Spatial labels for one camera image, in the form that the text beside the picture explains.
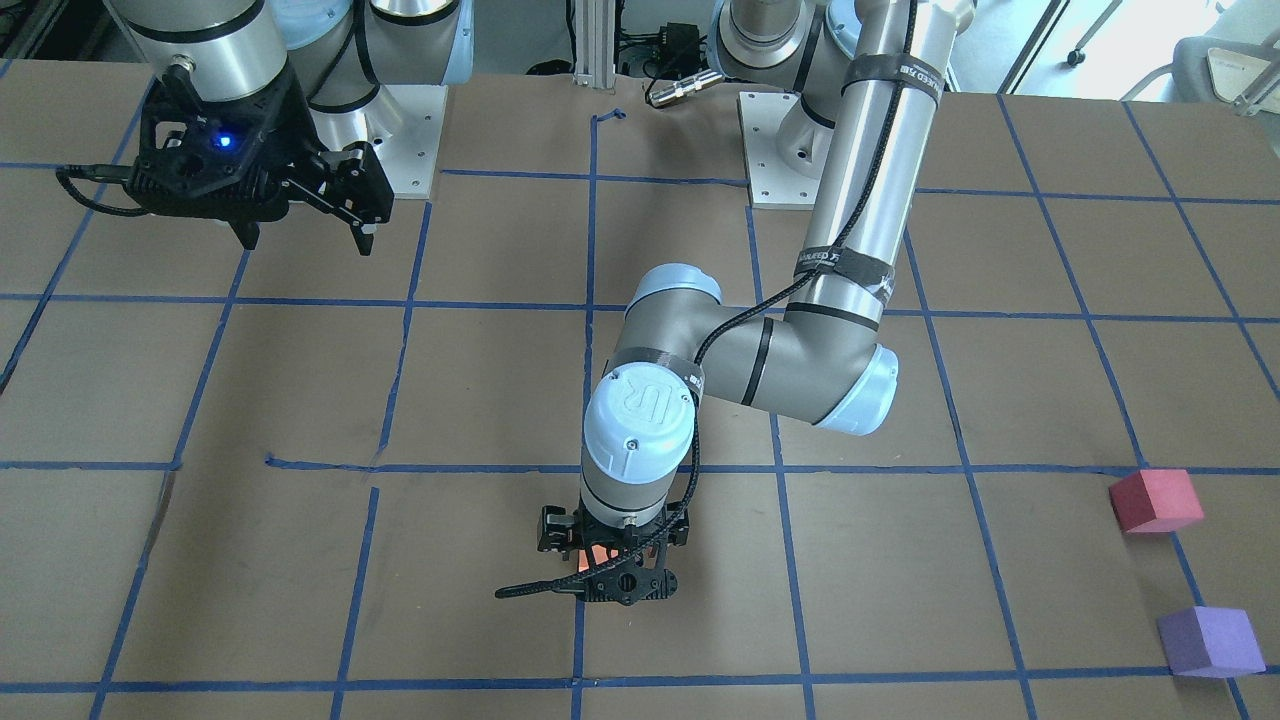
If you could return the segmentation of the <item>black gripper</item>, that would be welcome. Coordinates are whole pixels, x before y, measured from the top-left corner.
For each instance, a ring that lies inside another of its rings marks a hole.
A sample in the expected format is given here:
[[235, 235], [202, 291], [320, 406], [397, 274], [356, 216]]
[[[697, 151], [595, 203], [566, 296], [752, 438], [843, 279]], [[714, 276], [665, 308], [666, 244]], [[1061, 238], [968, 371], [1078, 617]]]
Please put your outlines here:
[[280, 220], [301, 200], [351, 225], [362, 258], [372, 254], [380, 223], [390, 219], [393, 190], [372, 143], [342, 150], [320, 142], [298, 85], [269, 85], [255, 95], [265, 113], [255, 190], [255, 218], [229, 219], [246, 251], [259, 245], [260, 223]]
[[585, 509], [582, 503], [572, 512], [563, 507], [547, 505], [540, 511], [538, 550], [540, 552], [557, 552], [563, 560], [570, 560], [573, 555], [577, 560], [577, 551], [590, 544], [604, 544], [607, 547], [623, 551], [644, 537], [652, 534], [668, 516], [675, 516], [676, 521], [671, 527], [667, 539], [645, 551], [645, 559], [666, 560], [666, 547], [669, 544], [684, 546], [689, 537], [687, 511], [678, 511], [678, 502], [667, 503], [659, 514], [644, 527], [627, 527], [620, 529], [598, 521]]

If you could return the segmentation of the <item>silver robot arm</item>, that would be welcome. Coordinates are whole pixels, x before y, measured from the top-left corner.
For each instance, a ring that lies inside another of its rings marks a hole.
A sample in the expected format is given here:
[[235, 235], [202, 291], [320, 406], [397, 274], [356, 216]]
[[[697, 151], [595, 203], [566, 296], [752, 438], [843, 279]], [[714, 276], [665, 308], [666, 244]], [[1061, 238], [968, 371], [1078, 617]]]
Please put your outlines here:
[[877, 337], [955, 41], [974, 1], [724, 1], [713, 67], [799, 96], [788, 167], [815, 178], [796, 258], [768, 273], [778, 316], [728, 306], [700, 269], [649, 270], [585, 407], [580, 505], [547, 507], [538, 547], [621, 550], [669, 521], [699, 404], [873, 432], [899, 360]]
[[474, 68], [470, 1], [113, 1], [151, 65], [140, 149], [96, 170], [140, 215], [225, 223], [244, 249], [307, 204], [364, 256], [396, 197], [425, 195], [430, 150], [394, 87]]

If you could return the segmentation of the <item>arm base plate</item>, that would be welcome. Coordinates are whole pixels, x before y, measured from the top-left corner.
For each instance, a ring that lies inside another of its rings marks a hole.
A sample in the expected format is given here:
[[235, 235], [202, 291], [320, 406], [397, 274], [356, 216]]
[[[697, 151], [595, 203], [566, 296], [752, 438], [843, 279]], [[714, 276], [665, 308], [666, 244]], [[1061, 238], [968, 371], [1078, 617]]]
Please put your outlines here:
[[370, 142], [397, 199], [429, 200], [449, 91], [439, 85], [383, 85], [361, 108], [342, 113], [314, 108], [311, 115], [319, 138], [332, 150]]
[[739, 115], [755, 210], [810, 211], [835, 129], [810, 117], [804, 96], [762, 91], [739, 95]]

